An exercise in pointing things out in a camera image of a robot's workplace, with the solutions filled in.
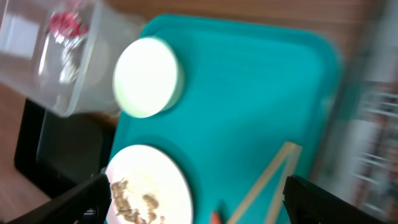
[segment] plate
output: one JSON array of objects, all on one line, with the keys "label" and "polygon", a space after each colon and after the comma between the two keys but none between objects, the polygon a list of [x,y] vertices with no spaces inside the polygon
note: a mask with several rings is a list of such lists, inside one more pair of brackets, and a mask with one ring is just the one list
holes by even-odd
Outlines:
[{"label": "plate", "polygon": [[[192,223],[192,198],[187,182],[171,158],[158,149],[146,145],[126,147],[113,157],[105,173],[111,184],[128,178],[129,183],[135,186],[136,194],[147,191],[156,196],[159,208],[155,213],[159,217],[151,224],[160,223],[160,216],[165,217],[164,224]],[[112,200],[106,221],[109,224],[132,224],[116,214]]]}]

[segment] plastic bin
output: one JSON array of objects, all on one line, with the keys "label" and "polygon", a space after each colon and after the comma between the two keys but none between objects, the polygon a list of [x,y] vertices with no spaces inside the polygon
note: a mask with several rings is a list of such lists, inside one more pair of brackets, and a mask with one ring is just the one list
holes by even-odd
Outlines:
[{"label": "plastic bin", "polygon": [[62,48],[48,41],[47,24],[64,3],[0,0],[0,82],[59,116],[95,111],[117,114],[114,66],[146,23],[139,16],[112,10],[103,1],[90,1],[81,11],[90,29],[81,45],[78,75],[74,82],[60,83],[57,63]]}]

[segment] red object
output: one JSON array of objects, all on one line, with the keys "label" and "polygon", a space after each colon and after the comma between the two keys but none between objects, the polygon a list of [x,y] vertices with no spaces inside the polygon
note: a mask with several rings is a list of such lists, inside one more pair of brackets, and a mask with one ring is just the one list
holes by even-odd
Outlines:
[{"label": "red object", "polygon": [[88,27],[75,12],[58,12],[54,14],[49,22],[49,31],[59,33],[66,38],[73,38],[86,34]]},{"label": "red object", "polygon": [[211,213],[210,224],[222,224],[221,218],[216,212]]}]

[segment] brown table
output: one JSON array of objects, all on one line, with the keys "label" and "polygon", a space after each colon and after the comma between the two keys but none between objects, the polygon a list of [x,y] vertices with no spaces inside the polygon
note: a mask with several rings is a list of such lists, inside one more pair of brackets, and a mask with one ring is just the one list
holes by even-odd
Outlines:
[{"label": "brown table", "polygon": [[[315,31],[329,38],[348,62],[378,0],[109,0],[146,19],[188,14]],[[43,204],[47,196],[13,167],[25,98],[0,85],[0,220],[9,221]],[[116,118],[96,114],[116,125]]]}]

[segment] white label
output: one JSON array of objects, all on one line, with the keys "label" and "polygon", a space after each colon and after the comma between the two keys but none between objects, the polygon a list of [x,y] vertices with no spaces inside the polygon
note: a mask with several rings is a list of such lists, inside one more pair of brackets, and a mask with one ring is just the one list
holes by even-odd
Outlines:
[{"label": "white label", "polygon": [[39,27],[37,23],[7,13],[0,30],[0,52],[32,59]]}]

